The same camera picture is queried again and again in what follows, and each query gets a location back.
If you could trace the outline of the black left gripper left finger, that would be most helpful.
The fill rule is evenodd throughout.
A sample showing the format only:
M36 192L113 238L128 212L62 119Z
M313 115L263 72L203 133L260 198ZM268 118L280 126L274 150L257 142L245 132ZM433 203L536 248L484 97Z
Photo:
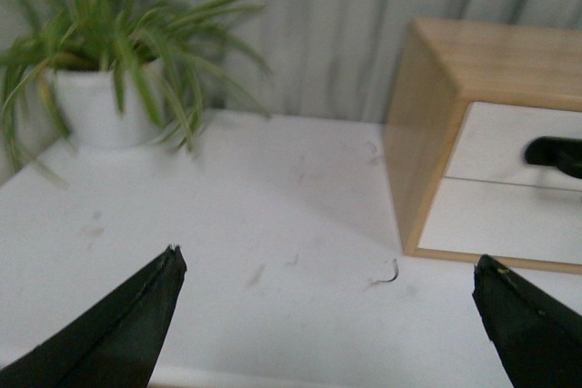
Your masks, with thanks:
M65 328L1 371L4 387L146 387L187 267L167 247Z

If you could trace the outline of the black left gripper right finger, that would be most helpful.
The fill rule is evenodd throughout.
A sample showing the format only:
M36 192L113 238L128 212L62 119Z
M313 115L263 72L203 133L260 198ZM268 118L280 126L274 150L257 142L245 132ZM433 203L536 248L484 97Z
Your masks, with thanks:
M580 314L486 254L473 299L513 386L581 385Z

